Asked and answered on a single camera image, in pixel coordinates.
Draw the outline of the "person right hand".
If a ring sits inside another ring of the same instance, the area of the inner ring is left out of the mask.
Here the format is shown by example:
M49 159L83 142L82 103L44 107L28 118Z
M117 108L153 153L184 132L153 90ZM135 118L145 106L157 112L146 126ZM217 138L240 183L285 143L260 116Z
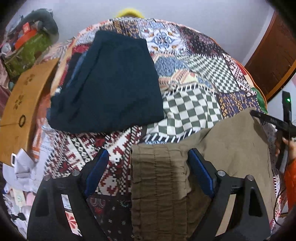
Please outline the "person right hand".
M281 141L276 139L275 141L275 155L278 156L280 154L280 145L285 144L288 146L288 164L292 163L296 157L296 147L295 142L292 140L287 140L286 138L282 138Z

